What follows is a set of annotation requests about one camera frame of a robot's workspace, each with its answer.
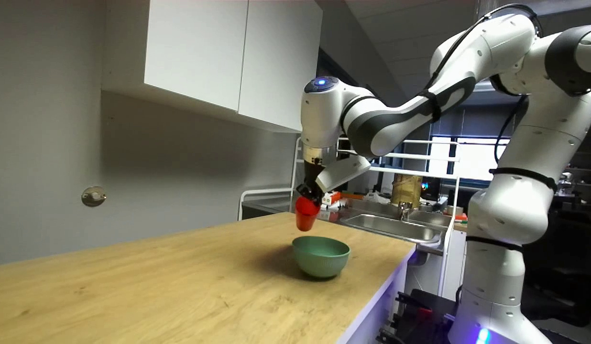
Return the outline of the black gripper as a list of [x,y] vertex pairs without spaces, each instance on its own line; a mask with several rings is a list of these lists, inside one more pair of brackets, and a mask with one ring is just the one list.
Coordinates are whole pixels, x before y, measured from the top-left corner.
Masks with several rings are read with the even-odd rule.
[[304,163],[302,182],[296,186],[300,198],[319,205],[325,192],[317,186],[315,179],[323,173],[319,163]]

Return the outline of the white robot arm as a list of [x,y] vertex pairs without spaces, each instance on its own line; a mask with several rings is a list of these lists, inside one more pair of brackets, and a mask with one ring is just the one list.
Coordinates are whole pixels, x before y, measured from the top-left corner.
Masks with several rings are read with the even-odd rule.
[[535,14],[507,5],[444,41],[428,85],[388,108],[369,91],[317,77],[302,94],[304,182],[319,203],[419,127],[461,106],[482,81],[528,100],[491,182],[468,203],[466,261],[449,344],[551,344],[520,312],[524,257],[543,238],[556,182],[591,127],[591,26],[543,37]]

